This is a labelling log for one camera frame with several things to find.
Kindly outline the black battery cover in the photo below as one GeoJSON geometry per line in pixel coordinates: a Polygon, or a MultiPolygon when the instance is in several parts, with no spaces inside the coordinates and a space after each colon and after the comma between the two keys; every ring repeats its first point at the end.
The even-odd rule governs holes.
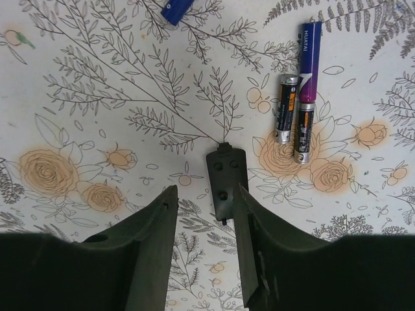
{"type": "Polygon", "coordinates": [[[230,143],[220,143],[206,156],[211,195],[217,221],[233,219],[233,191],[239,185],[248,190],[246,152],[230,143]]]}

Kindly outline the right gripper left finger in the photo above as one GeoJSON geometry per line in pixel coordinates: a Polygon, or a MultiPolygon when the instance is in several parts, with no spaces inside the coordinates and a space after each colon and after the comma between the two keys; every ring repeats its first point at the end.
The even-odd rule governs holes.
{"type": "Polygon", "coordinates": [[[178,189],[83,242],[1,235],[2,310],[163,310],[178,189]]]}

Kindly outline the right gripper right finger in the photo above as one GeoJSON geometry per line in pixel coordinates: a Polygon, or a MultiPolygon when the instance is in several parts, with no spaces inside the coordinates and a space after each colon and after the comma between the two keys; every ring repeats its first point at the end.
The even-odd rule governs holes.
{"type": "Polygon", "coordinates": [[[233,197],[246,308],[414,309],[412,235],[347,235],[328,242],[270,212],[243,187],[233,197]]]}

